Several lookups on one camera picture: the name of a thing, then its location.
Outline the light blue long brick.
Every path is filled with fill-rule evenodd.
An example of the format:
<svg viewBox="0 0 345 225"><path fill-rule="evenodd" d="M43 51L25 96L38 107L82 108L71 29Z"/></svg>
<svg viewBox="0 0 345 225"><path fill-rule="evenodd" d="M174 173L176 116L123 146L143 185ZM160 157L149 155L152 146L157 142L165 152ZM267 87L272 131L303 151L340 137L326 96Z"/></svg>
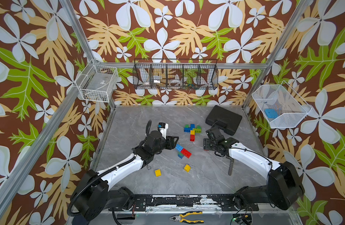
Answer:
<svg viewBox="0 0 345 225"><path fill-rule="evenodd" d="M181 145L179 145L179 144L176 144L175 149L176 149L177 151L181 152L181 151L183 150L183 147L182 147Z"/></svg>

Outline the red long brick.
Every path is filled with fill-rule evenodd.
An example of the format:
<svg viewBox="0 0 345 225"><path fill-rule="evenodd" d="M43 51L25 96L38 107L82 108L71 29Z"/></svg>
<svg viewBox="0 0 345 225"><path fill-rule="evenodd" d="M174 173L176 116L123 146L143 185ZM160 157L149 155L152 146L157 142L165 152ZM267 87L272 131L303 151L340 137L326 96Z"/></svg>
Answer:
<svg viewBox="0 0 345 225"><path fill-rule="evenodd" d="M192 153L189 152L188 150L186 150L185 148L183 148L183 149L181 150L181 154L184 155L184 156L187 157L187 158L190 158L191 155L192 155Z"/></svg>

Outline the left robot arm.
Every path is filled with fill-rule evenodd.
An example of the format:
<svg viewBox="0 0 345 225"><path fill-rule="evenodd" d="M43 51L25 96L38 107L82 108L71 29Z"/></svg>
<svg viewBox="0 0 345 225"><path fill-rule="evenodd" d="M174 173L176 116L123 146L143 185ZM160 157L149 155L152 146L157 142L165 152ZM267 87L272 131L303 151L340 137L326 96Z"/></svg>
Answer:
<svg viewBox="0 0 345 225"><path fill-rule="evenodd" d="M144 140L132 148L133 152L127 158L98 172L91 169L83 176L70 198L68 216L81 215L91 221L105 209L130 210L133 207L135 194L127 187L113 190L113 186L148 166L163 150L174 149L179 140L177 136L167 136L167 123L160 122L157 130L150 130L151 124L148 121Z"/></svg>

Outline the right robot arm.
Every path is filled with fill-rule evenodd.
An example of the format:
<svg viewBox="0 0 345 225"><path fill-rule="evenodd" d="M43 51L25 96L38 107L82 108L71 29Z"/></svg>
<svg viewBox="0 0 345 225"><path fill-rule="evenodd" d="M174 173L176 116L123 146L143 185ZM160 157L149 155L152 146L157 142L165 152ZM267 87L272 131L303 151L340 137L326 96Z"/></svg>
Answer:
<svg viewBox="0 0 345 225"><path fill-rule="evenodd" d="M243 145L238 140L224 138L218 127L206 131L207 138L203 140L203 148L213 151L215 155L243 163L261 175L266 184L262 186L244 186L233 195L233 205L236 209L245 210L258 203L269 203L281 210L287 210L305 189L292 163L269 159Z"/></svg>

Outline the dark blue long brick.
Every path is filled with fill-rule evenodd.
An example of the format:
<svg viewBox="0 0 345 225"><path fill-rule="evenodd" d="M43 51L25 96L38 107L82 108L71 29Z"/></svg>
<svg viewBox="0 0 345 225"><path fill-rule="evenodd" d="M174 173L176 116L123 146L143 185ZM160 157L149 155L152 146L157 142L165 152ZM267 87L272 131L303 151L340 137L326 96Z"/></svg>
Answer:
<svg viewBox="0 0 345 225"><path fill-rule="evenodd" d="M184 132L190 133L191 130L194 130L195 124L190 124L190 128L184 128Z"/></svg>

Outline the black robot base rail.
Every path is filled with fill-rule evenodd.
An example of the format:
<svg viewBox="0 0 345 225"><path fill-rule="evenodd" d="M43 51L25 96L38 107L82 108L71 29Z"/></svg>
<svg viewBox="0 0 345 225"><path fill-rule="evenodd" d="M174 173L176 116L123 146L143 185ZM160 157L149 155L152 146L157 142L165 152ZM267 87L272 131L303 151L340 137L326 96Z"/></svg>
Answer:
<svg viewBox="0 0 345 225"><path fill-rule="evenodd" d="M149 209L213 209L218 212L232 212L238 210L258 211L256 203L244 205L234 194L211 194L211 195L135 195L133 200L124 206L115 206L117 211L147 212Z"/></svg>

